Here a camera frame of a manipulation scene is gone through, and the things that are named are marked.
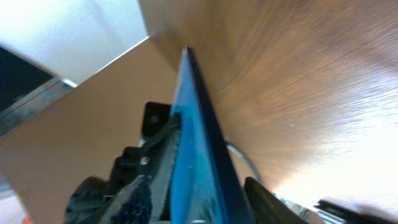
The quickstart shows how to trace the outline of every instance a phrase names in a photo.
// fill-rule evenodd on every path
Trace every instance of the beige board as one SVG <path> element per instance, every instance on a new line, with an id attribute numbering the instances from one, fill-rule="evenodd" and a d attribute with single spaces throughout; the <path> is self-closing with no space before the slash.
<path id="1" fill-rule="evenodd" d="M 170 103 L 177 72 L 147 39 L 0 139 L 0 170 L 35 223 L 61 223 L 69 196 L 139 144 L 148 101 Z"/>

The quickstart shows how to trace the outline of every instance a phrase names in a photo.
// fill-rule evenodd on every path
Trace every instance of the wood grain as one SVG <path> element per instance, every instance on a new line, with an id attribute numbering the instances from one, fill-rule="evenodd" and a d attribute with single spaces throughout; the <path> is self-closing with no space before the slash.
<path id="1" fill-rule="evenodd" d="M 175 69 L 195 49 L 224 135 L 269 189 L 397 218 L 396 1 L 140 2 Z"/>

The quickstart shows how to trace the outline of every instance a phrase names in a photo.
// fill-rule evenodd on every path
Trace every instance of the wire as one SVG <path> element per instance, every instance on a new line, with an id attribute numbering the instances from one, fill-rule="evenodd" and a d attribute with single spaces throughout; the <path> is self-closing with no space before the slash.
<path id="1" fill-rule="evenodd" d="M 238 147 L 234 146 L 232 143 L 225 141 L 226 147 L 233 152 L 235 155 L 237 155 L 239 158 L 243 159 L 244 162 L 249 166 L 251 169 L 251 172 L 254 174 L 254 177 L 257 179 L 257 181 L 261 184 L 264 185 L 261 175 L 259 171 L 257 170 L 256 166 L 253 164 L 253 162 L 248 158 L 248 156 L 240 150 Z"/>

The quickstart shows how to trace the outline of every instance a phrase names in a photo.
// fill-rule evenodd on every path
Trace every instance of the blue edge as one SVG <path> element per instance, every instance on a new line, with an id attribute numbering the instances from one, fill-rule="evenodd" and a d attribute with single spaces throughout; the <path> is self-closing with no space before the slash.
<path id="1" fill-rule="evenodd" d="M 172 223 L 255 223 L 189 48 L 180 61 L 175 113 L 182 131 L 170 191 Z"/>

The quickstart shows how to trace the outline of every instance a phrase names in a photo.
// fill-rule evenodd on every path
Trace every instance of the wooden panel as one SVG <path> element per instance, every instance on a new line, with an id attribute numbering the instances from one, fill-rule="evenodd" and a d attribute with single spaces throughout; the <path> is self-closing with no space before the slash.
<path id="1" fill-rule="evenodd" d="M 174 68 L 196 50 L 225 135 L 269 189 L 397 213 L 396 1 L 140 2 Z"/>
<path id="2" fill-rule="evenodd" d="M 85 178 L 108 178 L 124 147 L 138 146 L 145 103 L 171 103 L 175 78 L 148 39 L 0 138 L 0 170 L 35 223 L 62 223 Z"/>

